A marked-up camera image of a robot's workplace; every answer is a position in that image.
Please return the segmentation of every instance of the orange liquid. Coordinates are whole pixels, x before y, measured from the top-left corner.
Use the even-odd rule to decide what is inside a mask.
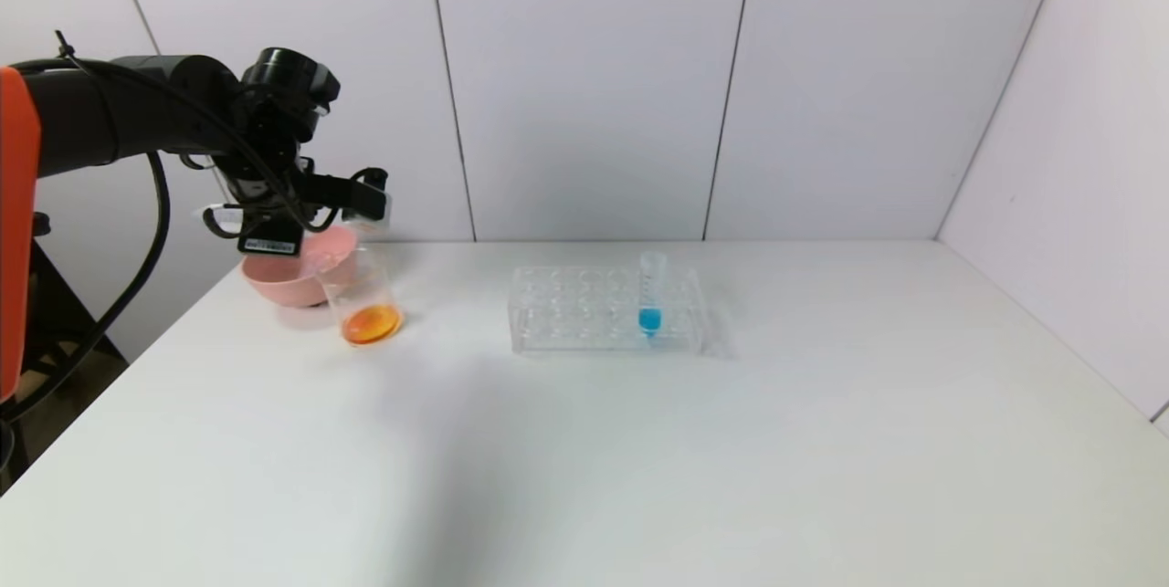
[[[367,306],[347,317],[341,336],[353,345],[368,345],[393,336],[402,326],[402,313],[386,305]]]

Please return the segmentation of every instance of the black cable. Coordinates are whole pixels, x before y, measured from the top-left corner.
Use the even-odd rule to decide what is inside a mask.
[[[196,172],[202,172],[203,170],[210,170],[212,168],[212,166],[209,166],[209,165],[200,165],[199,163],[195,163],[186,153],[179,156],[179,163],[182,163],[186,167],[188,167],[188,168],[191,168],[193,171],[196,171]]]
[[[256,150],[253,149],[250,144],[248,144],[248,140],[245,140],[245,138],[240,136],[240,133],[236,132],[236,130],[233,129],[230,124],[223,122],[216,113],[208,110],[202,103],[188,96],[187,92],[184,92],[182,90],[171,87],[171,84],[139,74],[138,71],[134,71],[129,67],[113,64],[112,62],[79,60],[74,57],[33,60],[29,62],[21,62],[18,64],[13,64],[12,67],[18,71],[48,71],[53,69],[79,69],[82,67],[85,67],[89,68],[89,70],[92,72],[111,75],[111,76],[122,76],[129,78],[131,81],[134,81],[134,83],[141,84],[165,96],[172,97],[173,99],[179,101],[179,103],[187,105],[187,108],[192,109],[193,112],[202,117],[203,120],[208,122],[210,125],[215,126],[220,132],[226,134],[231,143],[234,143],[240,153],[242,153],[243,157],[247,158],[249,163],[251,163],[251,166],[255,167],[257,172],[260,172],[260,175],[263,177],[264,181],[268,184],[268,187],[270,187],[272,192],[275,192],[276,198],[281,200],[281,203],[283,203],[284,207],[288,208],[289,214],[291,214],[292,219],[297,221],[297,225],[300,225],[305,230],[312,233],[320,233],[327,229],[328,226],[332,225],[334,217],[337,217],[336,213],[330,214],[325,223],[320,226],[316,226],[312,223],[311,220],[305,219],[304,213],[302,213],[300,209],[297,208],[296,205],[292,202],[292,196],[290,196],[286,192],[284,192],[284,186],[281,182],[279,177],[277,177],[276,172],[272,172],[271,167],[269,167],[268,164],[264,163],[262,158],[260,158],[260,153],[257,153]]]
[[[77,371],[77,366],[81,365],[82,360],[87,354],[90,353],[102,338],[105,337],[105,332],[109,331],[110,325],[113,320],[122,315],[122,312],[130,304],[130,301],[138,295],[143,285],[146,284],[146,279],[150,278],[151,272],[154,271],[154,267],[158,264],[159,257],[162,255],[162,247],[166,244],[166,236],[171,229],[171,191],[166,185],[166,172],[162,170],[162,159],[159,159],[158,151],[146,154],[146,160],[150,161],[151,174],[154,177],[154,194],[158,199],[158,222],[154,226],[154,240],[151,241],[150,250],[146,253],[146,258],[143,261],[140,268],[138,268],[138,274],[130,282],[130,285],[122,291],[122,295],[113,301],[110,309],[104,316],[97,320],[94,329],[85,334],[82,339],[81,345],[69,354],[69,362],[64,366],[58,366],[58,370],[54,372],[49,379],[46,380],[41,387],[37,387],[28,398],[25,398],[12,408],[4,412],[4,420],[8,422],[18,421],[21,416],[28,413],[33,407],[40,405],[47,396],[53,394],[58,386],[64,384],[74,372]]]
[[[12,458],[13,453],[16,449],[16,430],[12,428],[8,423],[0,420],[0,470],[4,470],[8,465],[8,460]]]

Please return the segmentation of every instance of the test tube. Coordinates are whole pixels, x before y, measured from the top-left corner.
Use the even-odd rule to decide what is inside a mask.
[[[666,257],[660,251],[642,254],[642,288],[637,324],[648,338],[662,329],[662,291],[665,288]]]

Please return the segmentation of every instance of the blue liquid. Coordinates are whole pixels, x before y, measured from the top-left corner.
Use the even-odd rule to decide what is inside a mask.
[[[653,334],[662,329],[662,309],[642,309],[637,313],[637,324],[642,326],[648,338],[653,338]]]

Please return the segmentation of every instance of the white table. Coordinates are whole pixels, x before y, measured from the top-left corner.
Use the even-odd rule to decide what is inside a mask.
[[[233,272],[0,499],[0,585],[1169,583],[1169,440],[942,246],[658,246],[732,358],[511,353],[514,267],[643,247],[394,246],[361,351]]]

